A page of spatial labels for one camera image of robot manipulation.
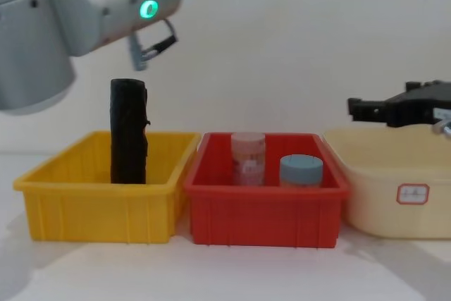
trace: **white wall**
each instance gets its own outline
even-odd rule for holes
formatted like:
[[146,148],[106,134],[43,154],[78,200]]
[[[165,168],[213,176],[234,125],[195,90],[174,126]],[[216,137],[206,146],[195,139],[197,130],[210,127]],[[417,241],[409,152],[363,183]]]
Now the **white wall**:
[[348,97],[451,80],[451,0],[184,0],[173,22],[180,43],[147,72],[131,71],[119,41],[74,60],[58,106],[0,115],[0,151],[57,152],[108,129],[111,78],[145,80],[153,130],[313,133],[350,123]]

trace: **cream plastic bin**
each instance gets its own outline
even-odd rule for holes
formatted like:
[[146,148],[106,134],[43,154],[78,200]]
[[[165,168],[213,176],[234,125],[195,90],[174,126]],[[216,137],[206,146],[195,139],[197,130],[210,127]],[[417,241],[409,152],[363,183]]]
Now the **cream plastic bin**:
[[351,183],[345,218],[384,238],[451,238],[451,140],[429,125],[329,130]]

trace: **yellow plastic bin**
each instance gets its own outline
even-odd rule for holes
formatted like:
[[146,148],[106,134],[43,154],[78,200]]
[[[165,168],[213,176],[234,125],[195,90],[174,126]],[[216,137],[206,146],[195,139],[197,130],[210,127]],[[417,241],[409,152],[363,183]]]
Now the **yellow plastic bin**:
[[14,182],[34,240],[165,243],[200,135],[148,133],[147,185],[110,184],[109,132],[94,132]]
[[345,218],[384,238],[451,238],[451,140],[431,127],[324,135],[351,183]]

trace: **red plastic bin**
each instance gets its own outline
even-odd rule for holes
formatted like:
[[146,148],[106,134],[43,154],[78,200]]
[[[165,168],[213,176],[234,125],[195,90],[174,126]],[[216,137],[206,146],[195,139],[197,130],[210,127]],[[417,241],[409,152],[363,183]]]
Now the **red plastic bin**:
[[[265,186],[233,185],[231,133],[208,133],[185,181],[198,245],[334,248],[348,182],[317,135],[266,134]],[[317,156],[319,188],[279,185],[280,158]]]

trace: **blue lid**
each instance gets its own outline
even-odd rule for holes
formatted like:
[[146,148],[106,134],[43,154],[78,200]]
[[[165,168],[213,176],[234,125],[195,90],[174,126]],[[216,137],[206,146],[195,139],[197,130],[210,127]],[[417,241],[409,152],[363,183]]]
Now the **blue lid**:
[[280,179],[298,185],[318,185],[323,180],[323,161],[311,155],[284,156],[280,160]]

